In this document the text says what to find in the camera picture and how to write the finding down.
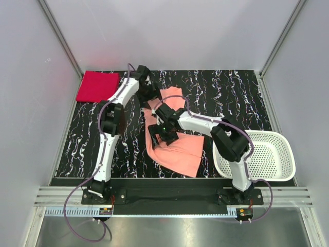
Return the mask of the salmon pink t shirt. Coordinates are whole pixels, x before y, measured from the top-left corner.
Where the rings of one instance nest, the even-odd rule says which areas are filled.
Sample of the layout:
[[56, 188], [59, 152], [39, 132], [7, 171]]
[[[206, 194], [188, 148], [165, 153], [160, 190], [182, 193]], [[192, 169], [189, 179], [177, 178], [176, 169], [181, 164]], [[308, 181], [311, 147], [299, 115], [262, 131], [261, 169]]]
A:
[[145, 118], [145, 142], [148, 156], [159, 165], [176, 173], [195, 178], [202, 161], [204, 137], [178, 133], [178, 140], [170, 145], [159, 141], [153, 148], [148, 127], [157, 123], [152, 111], [143, 109]]

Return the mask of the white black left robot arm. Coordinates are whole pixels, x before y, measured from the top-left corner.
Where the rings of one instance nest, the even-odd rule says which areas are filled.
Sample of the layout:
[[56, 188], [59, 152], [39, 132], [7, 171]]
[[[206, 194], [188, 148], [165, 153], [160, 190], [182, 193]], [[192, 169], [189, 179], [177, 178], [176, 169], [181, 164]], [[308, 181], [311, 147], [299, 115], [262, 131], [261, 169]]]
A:
[[113, 96], [101, 103], [97, 122], [100, 132], [99, 152], [87, 186], [88, 192], [101, 204], [107, 203], [111, 198], [109, 182], [113, 156], [119, 137], [126, 128], [124, 108], [134, 95], [138, 96], [142, 107], [146, 107], [150, 100], [161, 98], [159, 88], [151, 82], [149, 73], [143, 75], [133, 72], [124, 78]]

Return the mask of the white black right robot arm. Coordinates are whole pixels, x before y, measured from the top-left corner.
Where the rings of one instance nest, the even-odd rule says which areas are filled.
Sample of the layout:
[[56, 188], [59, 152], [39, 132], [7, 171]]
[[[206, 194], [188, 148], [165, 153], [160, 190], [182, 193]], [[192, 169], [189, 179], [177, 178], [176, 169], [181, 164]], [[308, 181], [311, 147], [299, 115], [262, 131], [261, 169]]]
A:
[[233, 197], [245, 204], [254, 184], [246, 160], [254, 146], [245, 130], [231, 119], [209, 117], [190, 111], [185, 98], [173, 96], [150, 100], [143, 110], [148, 156], [174, 172], [195, 177], [201, 162], [204, 136], [212, 138], [214, 152], [228, 161], [232, 172]]

